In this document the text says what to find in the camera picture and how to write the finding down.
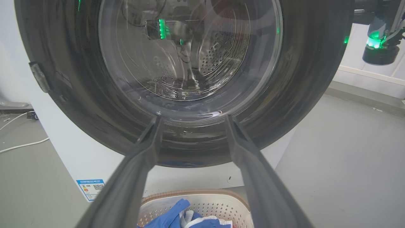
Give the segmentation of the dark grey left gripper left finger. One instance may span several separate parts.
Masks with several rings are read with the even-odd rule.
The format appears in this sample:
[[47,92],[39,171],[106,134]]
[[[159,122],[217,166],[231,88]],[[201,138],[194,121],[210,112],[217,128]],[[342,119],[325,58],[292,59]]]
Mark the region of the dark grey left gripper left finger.
[[148,172],[157,164],[164,121],[154,117],[122,160],[77,228],[134,228]]

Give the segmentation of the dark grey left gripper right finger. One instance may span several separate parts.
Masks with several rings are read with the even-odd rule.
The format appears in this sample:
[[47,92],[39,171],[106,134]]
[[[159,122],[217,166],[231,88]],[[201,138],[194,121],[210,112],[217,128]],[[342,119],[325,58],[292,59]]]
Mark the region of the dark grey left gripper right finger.
[[225,128],[230,156],[240,169],[255,228],[312,228],[275,170],[233,116]]

